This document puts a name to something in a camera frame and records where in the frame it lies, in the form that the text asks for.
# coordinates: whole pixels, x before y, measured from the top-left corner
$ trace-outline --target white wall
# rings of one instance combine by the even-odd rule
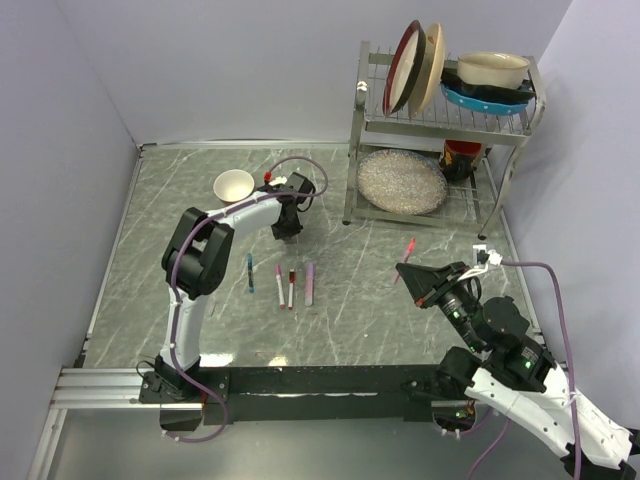
[[[557,270],[578,386],[640,427],[640,6],[574,0],[540,68],[548,108],[514,177],[507,217],[522,259]],[[548,277],[527,275],[563,357]]]
[[[346,140],[361,40],[542,55],[571,0],[58,0],[138,143]]]
[[[53,0],[0,4],[0,478],[82,346],[135,146]]]

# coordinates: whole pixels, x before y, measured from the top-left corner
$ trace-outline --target metal shelf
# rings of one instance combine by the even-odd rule
[[[369,42],[362,42],[349,142],[349,175],[343,223],[349,224],[352,217],[357,216],[446,228],[464,228],[476,231],[479,237],[484,237],[506,201],[517,160],[540,123],[546,105],[544,86],[535,59],[527,58],[531,62],[528,77],[536,96],[519,114],[497,116],[472,112],[448,102],[438,89],[433,102],[418,118],[409,118],[407,106],[386,117],[382,113],[382,97],[393,53],[390,50],[388,53],[382,53],[380,48],[376,52],[371,52]],[[455,69],[457,63],[457,61],[447,60],[445,67]],[[500,192],[487,218],[482,218],[473,177],[462,187],[450,185],[448,202],[444,208],[440,209],[441,211],[429,215],[400,215],[374,207],[357,191],[358,159],[381,146],[397,148],[398,143],[395,137],[393,142],[386,143],[384,140],[376,139],[375,145],[367,144],[361,141],[363,132],[414,137],[414,141],[411,142],[413,145],[416,138],[438,138],[478,142],[485,147],[507,145],[514,148],[507,162]],[[449,205],[452,201],[461,199],[471,201],[473,204],[472,209],[469,209],[468,204],[465,205],[469,214],[465,214],[463,209],[462,219],[460,218],[461,207]]]

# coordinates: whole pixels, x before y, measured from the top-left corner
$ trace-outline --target glittery round plate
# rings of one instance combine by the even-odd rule
[[[438,166],[407,150],[376,150],[363,158],[357,182],[367,200],[391,213],[429,213],[447,196],[447,181]]]

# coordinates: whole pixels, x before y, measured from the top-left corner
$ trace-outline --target red-rimmed plate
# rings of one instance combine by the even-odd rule
[[[418,80],[424,59],[426,37],[420,22],[414,20],[407,27],[393,56],[382,97],[382,111],[386,116],[404,107]]]

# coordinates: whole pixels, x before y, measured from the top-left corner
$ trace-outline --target white bowl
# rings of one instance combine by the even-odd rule
[[[213,182],[213,193],[225,203],[244,200],[253,193],[255,180],[244,170],[227,170]]]
[[[528,68],[529,60],[510,53],[473,52],[458,57],[458,76],[469,85],[517,89]]]

